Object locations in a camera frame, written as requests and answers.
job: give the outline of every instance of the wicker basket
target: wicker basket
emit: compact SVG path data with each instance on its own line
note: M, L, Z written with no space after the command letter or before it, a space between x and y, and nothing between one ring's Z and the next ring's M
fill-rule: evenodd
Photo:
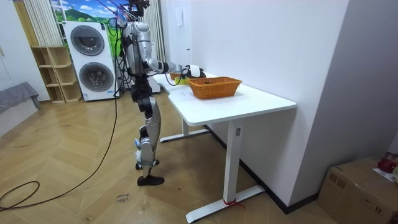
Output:
M172 79L172 80L174 80L174 78L177 78L177 77L179 77L181 74L177 74L177 73L170 73L170 78Z
M193 94L199 99L233 96L241 82L230 77L191 78L188 81Z

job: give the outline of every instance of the herringbone floor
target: herringbone floor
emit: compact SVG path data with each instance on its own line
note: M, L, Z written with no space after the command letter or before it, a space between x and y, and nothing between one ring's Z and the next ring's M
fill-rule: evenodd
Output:
M180 116L163 92L156 96L162 112L161 136L181 133ZM138 187L134 138L143 118L126 95L118 100L118 123L111 149L98 173L74 192L25 209L0 212L2 224L163 224L186 223L187 212L222 198L225 150L210 134L159 143L160 165L152 173L165 177L156 187ZM0 194L30 180L39 191L34 203L74 187L99 164L114 121L114 101L43 104L42 109L0 138ZM240 169L238 190L255 183ZM29 195L26 185L7 196L3 206ZM285 216L266 194L227 208L198 223L335 224L314 202Z

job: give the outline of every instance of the washing machine door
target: washing machine door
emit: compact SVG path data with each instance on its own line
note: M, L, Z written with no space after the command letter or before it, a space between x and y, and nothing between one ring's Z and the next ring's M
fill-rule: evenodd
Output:
M91 91L106 91L114 83L112 71L102 63L90 62L79 72L80 83Z
M87 56L98 55L104 50L102 35L91 26L75 27L70 34L70 39L74 48Z

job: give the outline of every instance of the baseboard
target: baseboard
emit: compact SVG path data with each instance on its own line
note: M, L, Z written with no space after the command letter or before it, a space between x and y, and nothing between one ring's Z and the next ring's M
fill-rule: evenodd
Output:
M220 137L217 136L216 133L214 133L213 130L211 130L211 128L209 128L209 126L204 125L203 127L205 127L207 130L209 130L210 134L218 141L218 143L224 148L226 149L226 144L223 142L223 140L221 140ZM309 204L310 202L316 200L318 198L319 193L316 193L314 195L311 195L299 202L294 203L293 205L287 206L267 185L266 183L264 183L260 177L258 177L253 170L251 170L248 165L246 165L241 159L239 160L239 165L251 176L251 178L253 178L254 181L256 181L256 183L258 185L260 185L262 188L264 188L266 190L266 193L268 194L268 196L276 203L276 205L278 205L278 207L287 215L291 212L296 211L297 209L303 207L304 205Z

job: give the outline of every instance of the dryer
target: dryer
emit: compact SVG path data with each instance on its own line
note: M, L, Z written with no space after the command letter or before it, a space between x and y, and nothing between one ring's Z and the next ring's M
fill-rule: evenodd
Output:
M85 101L114 98L118 82L105 24L68 21L63 29Z

